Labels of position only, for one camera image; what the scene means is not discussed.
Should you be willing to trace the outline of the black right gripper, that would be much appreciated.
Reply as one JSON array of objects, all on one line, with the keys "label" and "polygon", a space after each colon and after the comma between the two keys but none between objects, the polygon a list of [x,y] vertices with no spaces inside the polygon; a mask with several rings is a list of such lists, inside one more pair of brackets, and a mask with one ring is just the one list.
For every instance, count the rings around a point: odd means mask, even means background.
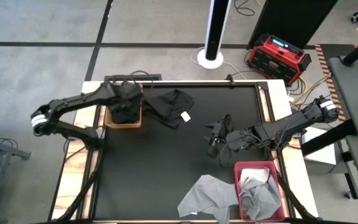
[{"label": "black right gripper", "polygon": [[205,140],[223,139],[225,140],[228,133],[234,131],[235,123],[230,114],[225,115],[224,118],[218,120],[217,123],[203,124],[203,127],[218,131],[218,134],[212,132],[204,135]]}]

